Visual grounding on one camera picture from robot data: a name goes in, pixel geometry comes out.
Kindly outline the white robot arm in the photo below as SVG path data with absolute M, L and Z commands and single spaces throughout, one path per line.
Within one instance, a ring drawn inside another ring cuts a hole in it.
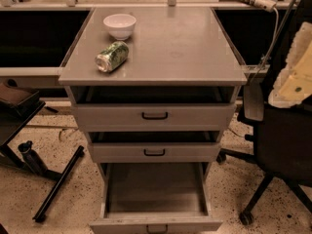
M 305 21 L 295 34 L 286 58 L 268 96 L 277 108 L 301 104 L 312 95 L 312 23 Z

